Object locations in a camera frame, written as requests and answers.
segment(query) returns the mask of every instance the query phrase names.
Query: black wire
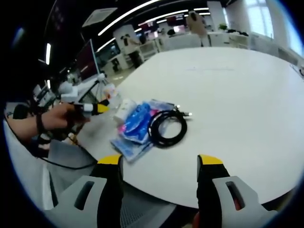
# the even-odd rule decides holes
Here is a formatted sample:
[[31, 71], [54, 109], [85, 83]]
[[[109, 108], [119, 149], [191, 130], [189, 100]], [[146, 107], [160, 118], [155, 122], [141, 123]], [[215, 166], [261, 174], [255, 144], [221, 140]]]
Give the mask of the black wire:
[[[187, 114], [180, 112], [178, 109], [161, 111], [152, 116], [148, 124], [148, 134], [152, 143], [158, 147], [165, 148], [173, 146], [181, 141], [188, 128], [184, 116], [187, 116]], [[165, 120], [169, 118], [176, 119], [181, 124], [181, 130], [176, 136], [172, 138], [165, 138], [159, 132], [159, 127]]]
[[[73, 139], [70, 138], [70, 136], [67, 136], [73, 143], [75, 143], [81, 150], [85, 151], [88, 153], [88, 151], [83, 147], [81, 146], [80, 144], [78, 144], [77, 142], [75, 142]], [[50, 163], [52, 165], [56, 165], [56, 166], [59, 166], [59, 167], [62, 167], [62, 168], [66, 168], [66, 169], [70, 169], [70, 170], [81, 170], [81, 169], [86, 169], [88, 167], [91, 167], [91, 166], [94, 166], [96, 165], [97, 163], [96, 162], [93, 162], [91, 164], [88, 164], [88, 165], [85, 165], [85, 166], [81, 166], [81, 167], [70, 167], [70, 166], [65, 166], [65, 165], [61, 165], [61, 164], [58, 164], [58, 163], [55, 163], [55, 162], [52, 162], [52, 161], [49, 161], [45, 158], [42, 158], [42, 157], [38, 157], [40, 158], [41, 160], [44, 160], [45, 162], [47, 163]]]

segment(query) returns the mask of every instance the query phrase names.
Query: round table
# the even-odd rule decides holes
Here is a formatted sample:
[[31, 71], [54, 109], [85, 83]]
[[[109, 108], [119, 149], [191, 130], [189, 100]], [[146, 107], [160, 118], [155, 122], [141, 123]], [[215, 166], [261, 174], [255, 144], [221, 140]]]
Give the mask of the round table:
[[[160, 199], [197, 208], [197, 155], [221, 159], [258, 194], [274, 200], [298, 183], [304, 167], [304, 80], [279, 58], [228, 47], [162, 52], [118, 87], [137, 102], [152, 98], [192, 112], [184, 139], [153, 147], [129, 164], [124, 180]], [[175, 126], [170, 131], [177, 131]], [[78, 139], [93, 157], [117, 153], [114, 124], [102, 115]]]

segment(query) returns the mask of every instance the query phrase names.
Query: wire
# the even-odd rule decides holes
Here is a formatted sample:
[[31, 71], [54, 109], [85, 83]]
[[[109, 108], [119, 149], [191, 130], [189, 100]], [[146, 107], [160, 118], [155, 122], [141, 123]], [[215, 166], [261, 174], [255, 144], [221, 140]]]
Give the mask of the wire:
[[[184, 117], [190, 115], [192, 115], [192, 113], [180, 112], [176, 106], [173, 110], [161, 111], [152, 116], [148, 124], [148, 134], [152, 143], [158, 147], [166, 148], [180, 142], [185, 136], [188, 128]], [[181, 130], [176, 136], [165, 138], [159, 132], [159, 128], [165, 120], [170, 118], [176, 119], [181, 124]]]
[[[88, 153], [88, 151], [83, 147], [81, 146], [80, 144], [78, 144], [77, 142], [75, 142], [70, 136], [67, 136], [73, 143], [75, 143], [81, 150], [85, 151]], [[61, 165], [61, 164], [58, 164], [58, 163], [55, 163], [55, 162], [52, 162], [52, 161], [49, 161], [45, 158], [42, 158], [42, 157], [38, 157], [40, 158], [41, 160], [44, 160], [45, 162], [47, 163], [50, 163], [52, 165], [55, 165], [55, 166], [59, 166], [59, 167], [62, 167], [62, 168], [66, 168], [66, 169], [70, 169], [70, 170], [81, 170], [81, 169], [86, 169], [88, 167], [91, 167], [91, 166], [94, 166], [96, 165], [97, 163], [96, 162], [93, 162], [91, 164], [88, 164], [88, 165], [85, 165], [85, 166], [81, 166], [81, 167], [70, 167], [70, 166], [65, 166], [65, 165]]]

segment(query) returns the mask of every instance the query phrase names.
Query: window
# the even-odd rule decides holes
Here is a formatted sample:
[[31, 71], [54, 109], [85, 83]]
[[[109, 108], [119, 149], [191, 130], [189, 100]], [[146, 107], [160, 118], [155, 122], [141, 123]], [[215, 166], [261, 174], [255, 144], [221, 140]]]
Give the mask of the window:
[[287, 35], [288, 35], [288, 44], [289, 48], [292, 49], [295, 53], [303, 56], [303, 43], [301, 38], [292, 24], [291, 20], [286, 18], [286, 27], [287, 27]]
[[251, 31], [273, 38], [274, 32], [265, 0], [245, 0]]
[[228, 20], [228, 16], [227, 16], [227, 12], [226, 12], [226, 9], [223, 8], [223, 13], [224, 13], [224, 17], [225, 17], [225, 23], [226, 25], [228, 26], [228, 28], [230, 27], [230, 24], [229, 24], [229, 20]]

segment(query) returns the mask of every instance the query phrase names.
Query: wrist strap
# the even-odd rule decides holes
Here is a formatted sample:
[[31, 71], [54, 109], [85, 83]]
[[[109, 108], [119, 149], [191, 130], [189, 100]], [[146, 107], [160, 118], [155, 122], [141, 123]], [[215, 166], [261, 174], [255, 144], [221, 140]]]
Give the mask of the wrist strap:
[[36, 115], [36, 124], [37, 124], [38, 134], [42, 134], [46, 132], [46, 129], [44, 128], [44, 125], [42, 123], [41, 114]]

